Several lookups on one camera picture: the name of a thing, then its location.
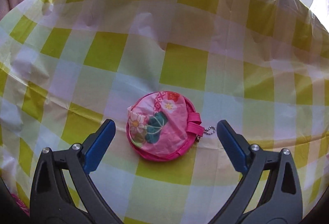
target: plastic tablecloth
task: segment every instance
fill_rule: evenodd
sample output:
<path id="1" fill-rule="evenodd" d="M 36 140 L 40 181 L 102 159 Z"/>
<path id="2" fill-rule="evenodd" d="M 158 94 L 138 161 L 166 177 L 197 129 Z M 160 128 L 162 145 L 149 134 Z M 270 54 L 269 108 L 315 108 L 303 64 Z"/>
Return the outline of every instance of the plastic tablecloth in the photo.
<path id="1" fill-rule="evenodd" d="M 241 176 L 215 134 L 167 163 L 134 152 L 127 108 L 159 90 L 190 99 L 206 127 L 226 119 L 250 143 L 289 148 L 304 214 L 328 186 L 329 37 L 299 0 L 25 0 L 0 21 L 0 68 L 1 176 L 26 204 L 42 148 L 67 149 L 111 118 L 91 178 L 114 212 L 207 223 Z"/>

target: bolt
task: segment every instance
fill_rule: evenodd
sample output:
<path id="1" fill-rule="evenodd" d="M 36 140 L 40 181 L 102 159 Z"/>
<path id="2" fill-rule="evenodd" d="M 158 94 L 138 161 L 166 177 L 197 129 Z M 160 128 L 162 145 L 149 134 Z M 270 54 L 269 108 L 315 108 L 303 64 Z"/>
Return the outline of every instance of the bolt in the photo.
<path id="1" fill-rule="evenodd" d="M 44 149 L 42 149 L 42 153 L 44 154 L 48 154 L 50 151 L 49 147 L 45 147 Z"/>
<path id="2" fill-rule="evenodd" d="M 258 151 L 259 150 L 259 145 L 251 145 L 250 148 L 253 151 Z"/>
<path id="3" fill-rule="evenodd" d="M 73 150 L 79 150 L 80 147 L 81 147 L 81 144 L 73 144 L 73 145 L 72 145 L 72 149 L 73 149 Z"/>
<path id="4" fill-rule="evenodd" d="M 283 152 L 284 155 L 290 155 L 290 150 L 287 149 L 287 148 L 284 148 L 284 149 L 282 150 L 282 152 Z"/>

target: pink coin purse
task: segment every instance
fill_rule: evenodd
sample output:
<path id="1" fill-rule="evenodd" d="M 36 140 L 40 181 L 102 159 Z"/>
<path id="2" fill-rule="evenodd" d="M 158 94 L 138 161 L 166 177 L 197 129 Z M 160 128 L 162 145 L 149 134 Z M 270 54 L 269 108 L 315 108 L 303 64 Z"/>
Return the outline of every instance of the pink coin purse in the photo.
<path id="1" fill-rule="evenodd" d="M 200 114 L 190 100 L 175 92 L 150 93 L 128 108 L 127 137 L 143 158 L 170 161 L 214 127 L 200 126 Z"/>

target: blue gripper pad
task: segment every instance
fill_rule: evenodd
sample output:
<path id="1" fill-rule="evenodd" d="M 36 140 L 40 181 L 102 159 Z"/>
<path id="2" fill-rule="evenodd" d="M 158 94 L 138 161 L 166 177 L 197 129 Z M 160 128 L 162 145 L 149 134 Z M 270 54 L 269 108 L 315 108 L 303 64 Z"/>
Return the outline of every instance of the blue gripper pad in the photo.
<path id="1" fill-rule="evenodd" d="M 97 169 L 115 134 L 116 124 L 113 120 L 110 120 L 103 130 L 100 131 L 89 150 L 85 153 L 83 170 L 86 174 L 89 174 L 91 171 L 95 171 Z"/>
<path id="2" fill-rule="evenodd" d="M 245 175 L 248 171 L 247 156 L 234 138 L 237 134 L 226 121 L 218 122 L 216 131 L 217 137 L 222 143 L 234 169 Z"/>

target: round pouch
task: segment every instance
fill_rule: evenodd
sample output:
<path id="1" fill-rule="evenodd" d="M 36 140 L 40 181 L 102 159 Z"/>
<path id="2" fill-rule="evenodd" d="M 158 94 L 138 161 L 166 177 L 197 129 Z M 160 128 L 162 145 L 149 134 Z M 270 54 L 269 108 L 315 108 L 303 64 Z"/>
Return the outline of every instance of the round pouch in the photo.
<path id="1" fill-rule="evenodd" d="M 200 114 L 190 100 L 179 93 L 150 93 L 128 108 L 127 137 L 145 159 L 170 161 L 202 136 Z"/>

